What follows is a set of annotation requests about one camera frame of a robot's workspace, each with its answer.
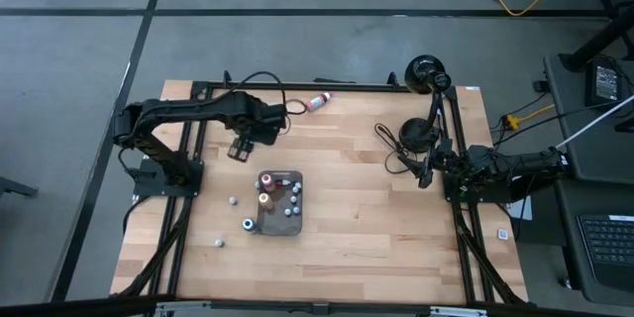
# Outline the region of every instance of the wooden table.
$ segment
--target wooden table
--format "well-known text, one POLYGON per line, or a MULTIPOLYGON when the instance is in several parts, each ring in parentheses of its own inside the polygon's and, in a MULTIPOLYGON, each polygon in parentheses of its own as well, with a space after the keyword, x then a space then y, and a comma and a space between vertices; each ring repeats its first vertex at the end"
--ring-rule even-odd
MULTIPOLYGON (((186 99, 191 83, 167 81, 161 98, 186 99)), ((280 101, 275 90, 249 92, 264 102, 280 101)), ((301 100, 318 94, 286 93, 289 99, 301 100)), ((479 90, 459 87, 458 95, 468 145, 490 146, 479 90)), ((389 148, 373 130, 375 123, 383 123, 396 134, 405 120, 426 116, 430 100, 409 93, 336 92, 315 113, 291 117, 290 132, 272 147, 257 145, 247 163, 227 157, 234 134, 223 124, 210 122, 202 154, 203 184, 193 203, 177 297, 465 303, 441 174, 437 172, 425 190, 410 173, 389 174, 383 167, 389 148), (256 215, 254 182, 265 169, 295 169, 304 176, 303 229, 298 236, 251 235, 242 228, 243 219, 256 215), (238 198, 237 206, 229 204, 230 196, 238 198), (216 239, 226 246, 216 248, 216 239)), ((449 104, 445 107, 453 130, 449 104)), ((155 134, 176 150, 181 128, 182 124, 162 125, 155 134)), ((190 150, 196 131, 194 126, 190 150)), ((399 167, 396 158, 389 164, 399 167)), ((125 288, 154 253, 165 201, 151 198, 131 215, 112 292, 125 288)), ((492 204, 480 204, 479 214, 488 257, 515 293, 526 299, 508 218, 492 204), (508 241, 497 239, 500 228, 509 232, 508 241)), ((160 291, 166 290, 171 257, 165 261, 160 291)), ((476 296, 482 299, 473 257, 472 271, 476 296)))

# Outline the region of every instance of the black desk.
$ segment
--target black desk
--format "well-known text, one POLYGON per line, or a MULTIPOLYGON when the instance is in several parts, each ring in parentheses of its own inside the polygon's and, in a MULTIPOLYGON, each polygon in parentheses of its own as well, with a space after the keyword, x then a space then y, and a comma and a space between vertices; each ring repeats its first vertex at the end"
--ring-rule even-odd
MULTIPOLYGON (((634 61, 619 61, 623 71, 634 78, 634 61)), ((585 72, 564 68, 556 55, 544 58, 546 77, 551 86, 555 107, 559 114, 584 106, 585 72)), ((622 81, 623 93, 628 93, 622 81)), ((602 113, 586 110, 560 120, 567 138, 602 113)), ((594 127, 567 144, 575 176, 583 180, 634 184, 634 134, 617 133, 614 125, 625 119, 605 118, 594 127)))
POLYGON ((568 241, 567 264, 572 265, 569 275, 573 286, 592 302, 634 306, 634 293, 607 287, 594 280, 577 223, 577 216, 583 214, 634 215, 634 187, 560 180, 555 183, 555 189, 568 241))
MULTIPOLYGON (((634 77, 633 62, 619 63, 623 71, 634 77)), ((582 108, 585 73, 568 71, 556 55, 544 58, 544 65, 558 113, 582 108)), ((587 110, 562 118, 564 137, 600 114, 587 110)), ((567 241, 564 253, 573 287, 592 302, 634 306, 634 293, 594 280, 577 223, 577 216, 584 214, 634 215, 634 134, 613 130, 623 120, 606 118, 567 145, 577 179, 557 181, 555 196, 567 241)))

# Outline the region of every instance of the sticker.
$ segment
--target sticker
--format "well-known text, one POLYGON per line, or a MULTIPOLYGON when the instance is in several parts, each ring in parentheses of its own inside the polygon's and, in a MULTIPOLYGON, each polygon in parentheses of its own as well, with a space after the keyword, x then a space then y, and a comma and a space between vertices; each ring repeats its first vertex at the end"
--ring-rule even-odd
POLYGON ((621 222, 634 222, 634 217, 632 216, 609 216, 610 220, 616 220, 621 222))
POLYGON ((508 240, 508 232, 504 229, 497 230, 497 239, 499 240, 508 240))

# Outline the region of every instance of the black lamp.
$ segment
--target black lamp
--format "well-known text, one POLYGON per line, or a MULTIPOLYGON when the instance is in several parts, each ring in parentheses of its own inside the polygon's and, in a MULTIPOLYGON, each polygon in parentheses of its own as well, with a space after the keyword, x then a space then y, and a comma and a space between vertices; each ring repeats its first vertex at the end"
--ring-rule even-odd
POLYGON ((412 153, 425 153, 438 140, 439 129, 434 127, 442 92, 452 85, 451 77, 439 59, 423 54, 412 59, 405 68, 405 85, 412 93, 432 94, 432 105, 427 120, 407 120, 398 132, 402 146, 412 153))

